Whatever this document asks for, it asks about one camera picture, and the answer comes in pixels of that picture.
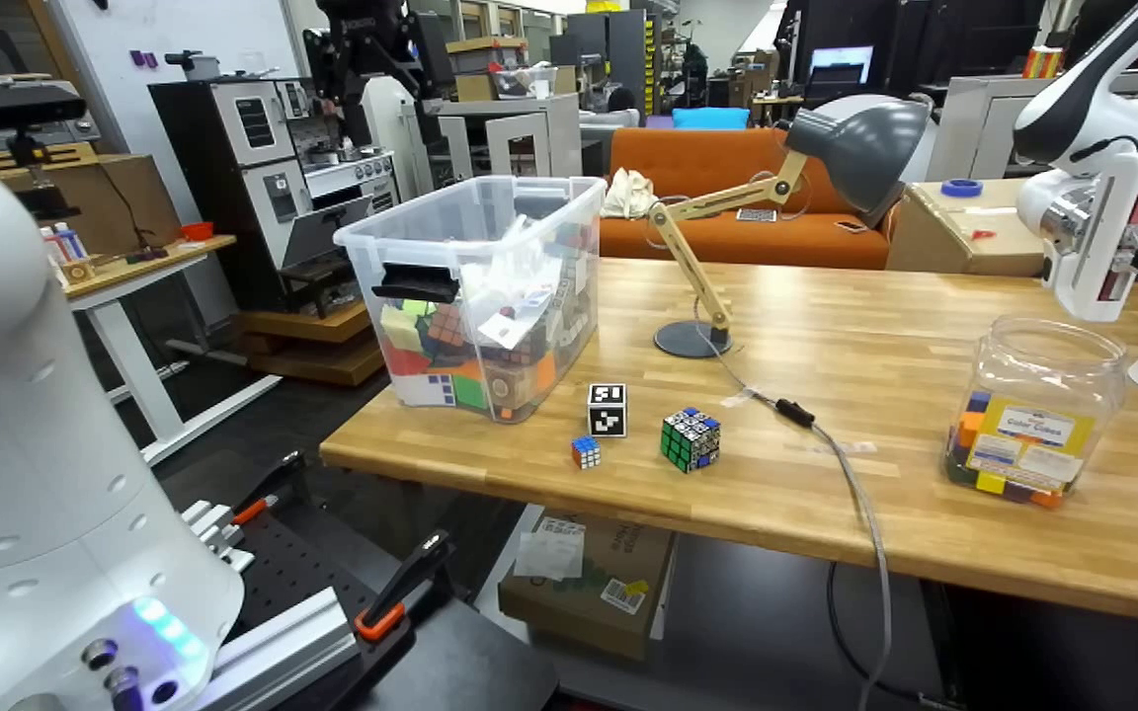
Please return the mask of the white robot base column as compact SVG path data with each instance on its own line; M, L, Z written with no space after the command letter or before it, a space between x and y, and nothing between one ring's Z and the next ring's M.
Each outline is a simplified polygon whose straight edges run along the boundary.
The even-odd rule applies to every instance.
M0 711L191 711L243 600L114 414L0 186Z

